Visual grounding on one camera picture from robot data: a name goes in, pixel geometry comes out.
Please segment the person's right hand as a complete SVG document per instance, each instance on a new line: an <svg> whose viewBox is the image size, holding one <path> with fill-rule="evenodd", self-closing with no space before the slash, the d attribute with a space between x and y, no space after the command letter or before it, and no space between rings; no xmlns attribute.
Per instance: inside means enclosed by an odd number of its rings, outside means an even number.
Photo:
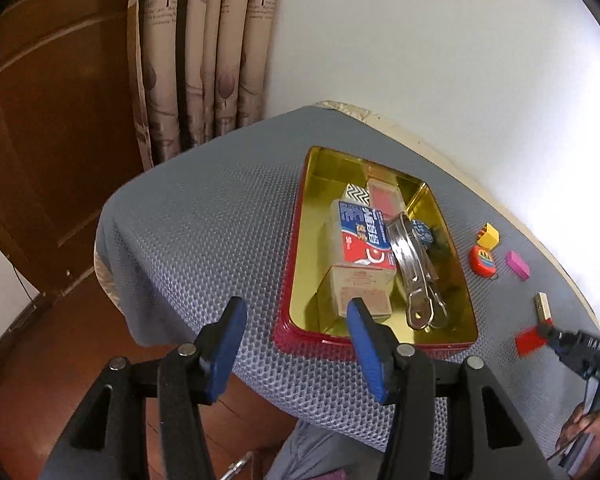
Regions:
<svg viewBox="0 0 600 480"><path fill-rule="evenodd" d="M574 408L562 426L555 444L556 450L576 443L579 439L588 441L588 448L582 454L577 467L568 474L570 479L583 479L600 456L600 412L585 414L583 403Z"/></svg>

